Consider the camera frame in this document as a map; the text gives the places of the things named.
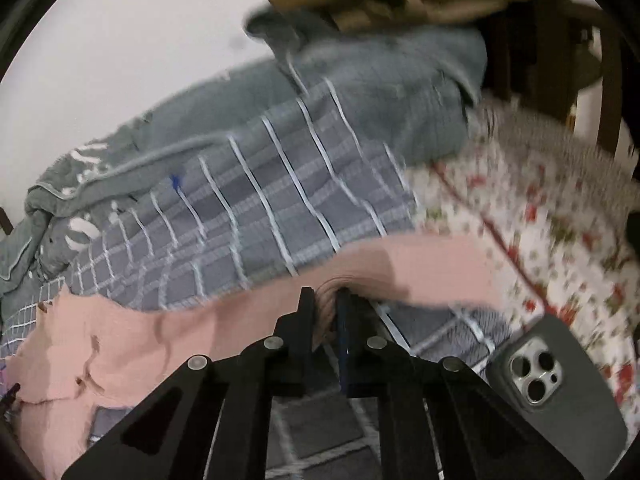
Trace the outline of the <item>pink knit garment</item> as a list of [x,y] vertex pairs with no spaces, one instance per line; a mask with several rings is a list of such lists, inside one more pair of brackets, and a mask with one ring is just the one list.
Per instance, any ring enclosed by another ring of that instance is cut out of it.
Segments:
[[175,311],[141,312],[62,289],[6,363],[20,386],[18,442],[43,477],[61,478],[85,453],[99,408],[140,403],[194,354],[236,356],[295,311],[306,287],[316,300],[315,340],[344,287],[418,307],[500,306],[490,263],[471,237],[420,233],[362,240],[302,274]]

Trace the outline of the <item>smartphone in grey case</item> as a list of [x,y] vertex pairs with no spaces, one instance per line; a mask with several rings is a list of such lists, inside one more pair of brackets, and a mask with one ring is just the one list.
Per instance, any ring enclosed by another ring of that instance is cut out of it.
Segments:
[[570,329],[552,314],[499,347],[491,388],[586,479],[604,479],[626,448],[627,427],[608,384]]

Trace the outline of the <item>floral bed sheet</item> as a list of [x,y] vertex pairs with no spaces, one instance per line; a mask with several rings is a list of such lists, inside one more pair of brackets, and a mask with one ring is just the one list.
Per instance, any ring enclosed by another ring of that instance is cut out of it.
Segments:
[[460,153],[406,176],[422,229],[480,243],[510,326],[559,318],[636,424],[639,260],[625,226],[638,185],[555,120],[495,100],[472,110]]

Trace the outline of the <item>grey checkered blanket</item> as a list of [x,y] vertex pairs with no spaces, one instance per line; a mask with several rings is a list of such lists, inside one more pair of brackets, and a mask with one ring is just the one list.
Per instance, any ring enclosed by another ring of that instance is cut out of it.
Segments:
[[293,474],[371,472],[372,425],[324,348],[336,292],[419,356],[482,372],[510,330],[477,231],[426,234],[405,168],[460,152],[480,76],[323,76],[254,66],[60,157],[1,243],[1,382],[20,451],[59,479],[191,356],[233,358],[314,290],[309,400],[273,427]]

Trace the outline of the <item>grey-green fleece blanket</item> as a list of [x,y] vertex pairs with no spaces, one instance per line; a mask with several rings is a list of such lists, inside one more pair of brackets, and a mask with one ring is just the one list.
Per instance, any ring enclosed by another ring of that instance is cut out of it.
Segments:
[[347,35],[304,12],[247,26],[272,57],[61,156],[1,244],[1,297],[58,283],[170,308],[408,226],[402,170],[457,153],[487,54],[472,28]]

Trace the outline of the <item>dark wooden headboard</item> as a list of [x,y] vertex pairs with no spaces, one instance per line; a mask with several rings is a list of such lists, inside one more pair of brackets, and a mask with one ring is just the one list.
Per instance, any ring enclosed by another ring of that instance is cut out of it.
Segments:
[[578,93],[600,82],[597,146],[613,155],[623,119],[623,36],[600,9],[572,0],[511,3],[479,20],[483,89],[566,122]]

